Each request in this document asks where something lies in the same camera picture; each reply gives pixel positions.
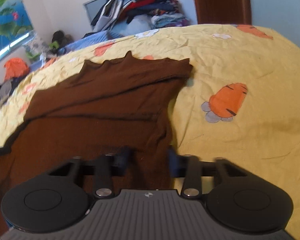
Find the crosshair logo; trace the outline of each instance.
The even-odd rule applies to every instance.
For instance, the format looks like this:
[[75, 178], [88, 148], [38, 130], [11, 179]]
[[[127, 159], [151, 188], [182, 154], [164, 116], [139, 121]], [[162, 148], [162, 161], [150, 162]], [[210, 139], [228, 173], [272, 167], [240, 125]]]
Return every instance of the crosshair logo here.
[[151, 198], [151, 197], [153, 196], [153, 194], [152, 194], [151, 192], [147, 192], [147, 193], [145, 194], [145, 196], [146, 196], [147, 198]]

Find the black device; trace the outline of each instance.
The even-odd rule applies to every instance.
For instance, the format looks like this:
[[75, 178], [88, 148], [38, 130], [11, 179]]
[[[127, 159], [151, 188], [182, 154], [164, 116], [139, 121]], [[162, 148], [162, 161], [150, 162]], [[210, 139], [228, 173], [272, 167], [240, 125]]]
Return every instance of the black device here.
[[[184, 177], [177, 190], [122, 189], [114, 194], [112, 176], [123, 176], [131, 150], [74, 158], [6, 193], [2, 213], [12, 229], [1, 240], [206, 239], [290, 240], [285, 230], [292, 211], [287, 193], [226, 159], [200, 162], [169, 150], [170, 174]], [[76, 185], [94, 176], [87, 194]], [[201, 177], [214, 179], [202, 194]]]

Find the brown wooden door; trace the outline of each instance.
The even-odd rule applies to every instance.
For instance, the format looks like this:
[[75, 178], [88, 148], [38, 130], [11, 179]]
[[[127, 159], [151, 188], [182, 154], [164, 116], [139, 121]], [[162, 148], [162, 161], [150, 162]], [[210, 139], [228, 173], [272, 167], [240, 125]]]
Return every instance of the brown wooden door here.
[[199, 24], [251, 24], [250, 0], [194, 0]]

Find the yellow bedsheet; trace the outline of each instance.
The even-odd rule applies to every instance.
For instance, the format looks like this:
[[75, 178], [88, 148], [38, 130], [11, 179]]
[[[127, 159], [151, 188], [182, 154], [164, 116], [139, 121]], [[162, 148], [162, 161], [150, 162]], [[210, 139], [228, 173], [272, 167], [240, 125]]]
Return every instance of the yellow bedsheet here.
[[300, 49], [270, 29], [175, 27], [67, 54], [18, 86], [0, 111], [0, 146], [36, 90], [78, 73], [85, 59], [101, 63], [128, 50], [137, 58], [190, 58], [193, 77], [170, 109], [178, 153], [225, 157], [284, 189], [294, 203], [287, 231], [300, 239]]

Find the wall mural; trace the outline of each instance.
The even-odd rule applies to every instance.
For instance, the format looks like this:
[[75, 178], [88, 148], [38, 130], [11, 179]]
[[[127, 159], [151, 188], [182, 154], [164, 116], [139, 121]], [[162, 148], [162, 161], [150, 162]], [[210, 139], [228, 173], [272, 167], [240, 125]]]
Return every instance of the wall mural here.
[[0, 0], [0, 50], [32, 29], [22, 0]]

